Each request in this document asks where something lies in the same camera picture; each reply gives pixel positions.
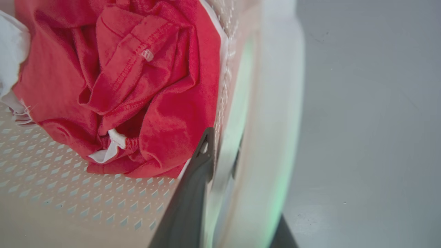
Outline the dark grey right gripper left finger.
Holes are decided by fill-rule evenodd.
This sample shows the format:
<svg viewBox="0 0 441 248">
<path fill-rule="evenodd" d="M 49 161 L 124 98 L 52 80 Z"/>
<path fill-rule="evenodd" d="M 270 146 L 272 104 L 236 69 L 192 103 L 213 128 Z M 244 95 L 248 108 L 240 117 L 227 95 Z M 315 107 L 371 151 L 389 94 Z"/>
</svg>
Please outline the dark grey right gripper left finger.
<svg viewBox="0 0 441 248">
<path fill-rule="evenodd" d="M 207 185 L 214 174 L 214 128 L 203 132 L 150 248 L 201 248 L 203 246 Z"/>
</svg>

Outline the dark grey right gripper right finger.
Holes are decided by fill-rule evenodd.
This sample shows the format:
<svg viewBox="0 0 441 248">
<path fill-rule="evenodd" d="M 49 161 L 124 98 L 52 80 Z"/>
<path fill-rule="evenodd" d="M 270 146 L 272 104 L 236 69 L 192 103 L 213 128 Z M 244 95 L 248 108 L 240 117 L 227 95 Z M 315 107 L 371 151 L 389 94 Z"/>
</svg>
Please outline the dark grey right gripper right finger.
<svg viewBox="0 0 441 248">
<path fill-rule="evenodd" d="M 281 215 L 280 221 L 271 242 L 270 248 L 298 248 L 296 240 L 291 233 L 284 215 Z"/>
</svg>

